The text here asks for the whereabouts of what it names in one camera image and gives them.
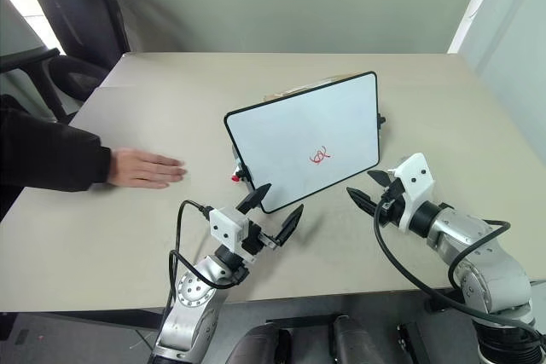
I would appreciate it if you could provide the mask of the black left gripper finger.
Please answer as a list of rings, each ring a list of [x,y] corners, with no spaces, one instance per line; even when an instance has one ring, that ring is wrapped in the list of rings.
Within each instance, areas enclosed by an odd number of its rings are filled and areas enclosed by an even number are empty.
[[[270,183],[266,183],[259,188],[256,188],[236,206],[236,209],[242,214],[247,214],[251,209],[254,209],[261,204],[270,188]]]
[[[304,205],[300,205],[294,211],[292,211],[285,221],[282,223],[282,229],[275,237],[275,242],[278,246],[283,246],[295,229],[298,227],[299,220],[302,217],[304,211]]]

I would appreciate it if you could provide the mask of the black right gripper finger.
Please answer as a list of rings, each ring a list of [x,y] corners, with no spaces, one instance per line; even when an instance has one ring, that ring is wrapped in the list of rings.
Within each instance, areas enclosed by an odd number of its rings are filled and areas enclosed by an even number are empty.
[[[368,175],[383,188],[389,187],[392,183],[389,174],[384,170],[369,170]]]
[[[357,188],[350,187],[346,188],[346,192],[359,209],[370,216],[375,214],[377,204],[367,194]]]

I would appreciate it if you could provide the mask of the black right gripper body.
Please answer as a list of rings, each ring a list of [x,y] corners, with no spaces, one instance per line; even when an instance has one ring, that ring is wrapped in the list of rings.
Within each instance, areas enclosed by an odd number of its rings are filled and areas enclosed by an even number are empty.
[[[403,194],[405,188],[400,178],[394,181],[386,188],[381,198],[385,203],[380,207],[379,224],[385,226],[388,223],[398,227],[405,210],[405,200]]]

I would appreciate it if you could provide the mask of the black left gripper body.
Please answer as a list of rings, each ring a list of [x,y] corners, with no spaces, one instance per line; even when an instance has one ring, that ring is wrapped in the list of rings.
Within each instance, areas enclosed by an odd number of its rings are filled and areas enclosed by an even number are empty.
[[[254,260],[265,247],[275,250],[280,246],[279,240],[266,234],[257,223],[250,221],[247,236],[241,242],[241,257],[243,260]]]

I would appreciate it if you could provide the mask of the person's bare hand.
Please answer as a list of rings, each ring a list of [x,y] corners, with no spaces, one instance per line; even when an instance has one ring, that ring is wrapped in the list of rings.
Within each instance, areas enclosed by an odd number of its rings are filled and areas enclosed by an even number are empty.
[[[180,182],[187,170],[177,159],[135,148],[112,151],[107,183],[122,188],[168,188]]]

